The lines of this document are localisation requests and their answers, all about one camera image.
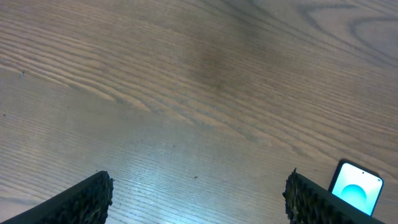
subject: wood grain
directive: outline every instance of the wood grain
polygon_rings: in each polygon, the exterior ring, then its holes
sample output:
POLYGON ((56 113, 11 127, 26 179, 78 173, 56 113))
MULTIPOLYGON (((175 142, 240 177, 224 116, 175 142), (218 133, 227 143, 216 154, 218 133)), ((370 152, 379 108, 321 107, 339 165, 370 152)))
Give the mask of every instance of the wood grain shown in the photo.
POLYGON ((125 188, 115 222, 285 223, 290 170, 326 187, 345 157, 382 175, 375 216, 393 223, 397 11, 393 0, 0 1, 0 68, 18 72, 0 77, 0 196, 23 210, 107 169, 125 188), (208 179, 185 180, 190 170, 208 179), (130 190, 141 198, 126 205, 130 190))

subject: black textured object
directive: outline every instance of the black textured object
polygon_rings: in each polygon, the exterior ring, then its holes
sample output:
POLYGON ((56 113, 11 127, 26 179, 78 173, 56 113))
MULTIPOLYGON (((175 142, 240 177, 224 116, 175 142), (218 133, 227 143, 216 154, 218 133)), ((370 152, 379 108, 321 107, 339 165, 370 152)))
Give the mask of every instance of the black textured object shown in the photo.
POLYGON ((112 191, 113 179, 101 171, 3 224, 104 224, 112 191))
POLYGON ((290 223, 382 223, 296 173, 295 169, 286 180, 283 196, 290 223))

